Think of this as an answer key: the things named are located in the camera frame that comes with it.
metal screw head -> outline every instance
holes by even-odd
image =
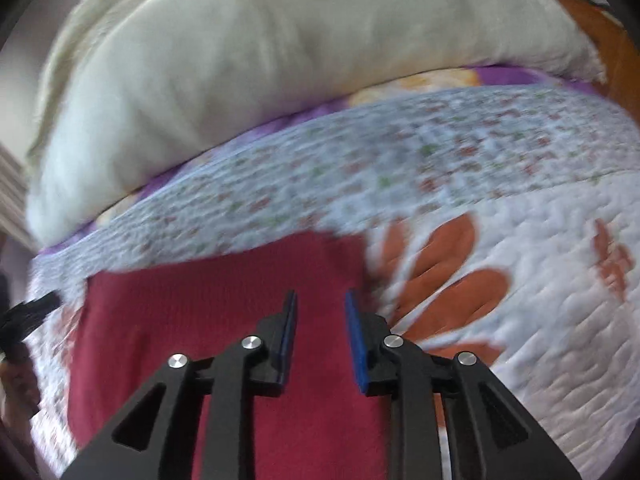
[[[169,357],[168,364],[171,368],[182,368],[189,362],[189,358],[184,354],[174,354]]]
[[[399,335],[392,334],[386,336],[383,340],[383,343],[389,348],[398,348],[399,346],[402,346],[402,343],[404,343],[404,339],[402,339]]]
[[[471,352],[460,352],[460,354],[458,354],[458,361],[460,361],[461,365],[471,366],[478,362],[478,358],[476,354],[472,354]]]
[[[262,344],[262,339],[260,339],[257,335],[249,335],[242,339],[242,348],[246,348],[247,350],[253,350],[258,348]]]

floral pattern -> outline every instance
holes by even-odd
[[[381,275],[385,286],[392,283],[398,263],[408,249],[408,236],[403,222],[392,222],[383,243]],[[402,334],[419,343],[432,336],[459,329],[491,312],[504,299],[510,278],[501,269],[482,268],[466,274],[441,289],[460,270],[475,245],[478,232],[469,214],[453,218],[439,226],[418,251],[402,292],[390,316],[393,326],[421,303],[429,306]],[[502,349],[488,343],[455,344],[429,349],[441,357],[453,356],[465,349],[473,351],[487,365],[492,365]],[[439,396],[434,398],[438,425],[444,427],[444,408]]]
[[[536,84],[554,88],[573,88],[580,92],[593,93],[593,89],[583,82],[569,82],[557,77],[549,76],[538,70],[518,67],[489,66],[478,68],[453,68],[447,70],[432,70],[409,77],[389,81],[380,85],[358,91],[344,99],[337,99],[329,103],[319,105],[311,110],[305,110],[285,118],[279,118],[270,123],[263,124],[250,130],[222,146],[212,148],[207,152],[196,156],[190,161],[171,168],[149,181],[146,186],[124,197],[112,207],[101,213],[95,221],[89,222],[77,233],[61,244],[46,249],[44,253],[53,253],[65,247],[69,247],[81,240],[98,228],[103,228],[114,218],[117,218],[137,202],[167,186],[171,182],[183,178],[196,171],[212,160],[220,160],[233,154],[243,146],[247,146],[256,140],[273,135],[286,128],[302,124],[307,121],[336,113],[347,108],[353,108],[364,104],[399,98],[417,93],[435,92],[451,88],[468,88],[473,86],[493,86],[508,84]]]
[[[617,243],[601,218],[595,221],[593,248],[598,255],[598,270],[602,281],[620,301],[626,301],[625,274],[636,266],[625,244]]]
[[[401,96],[231,145],[106,227],[34,260],[31,295],[58,289],[65,300],[29,341],[43,393],[34,439],[56,472],[75,455],[68,332],[84,280],[100,270],[244,251],[308,229],[372,234],[397,218],[638,169],[638,130],[619,107],[537,86]],[[457,251],[464,259],[467,249]]]

wooden headboard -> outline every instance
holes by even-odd
[[[598,90],[640,124],[640,53],[622,24],[588,0],[558,0],[598,48],[607,83]]]

pillowcase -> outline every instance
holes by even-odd
[[[27,171],[37,171],[57,120],[68,83],[102,39],[146,0],[81,0],[66,18],[40,74],[36,98],[36,139],[27,156]]]
[[[602,74],[555,0],[144,0],[69,79],[28,224],[57,243],[260,123],[400,76],[495,63]]]

bedspread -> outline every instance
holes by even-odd
[[[361,233],[394,331],[478,349],[595,480],[640,416],[639,176],[638,129],[618,106],[539,86],[401,95],[211,153],[35,259],[31,294],[59,289],[65,304],[29,341],[44,399],[34,439],[57,472],[75,456],[67,365],[86,277],[302,230]],[[438,264],[449,270],[434,278]]]

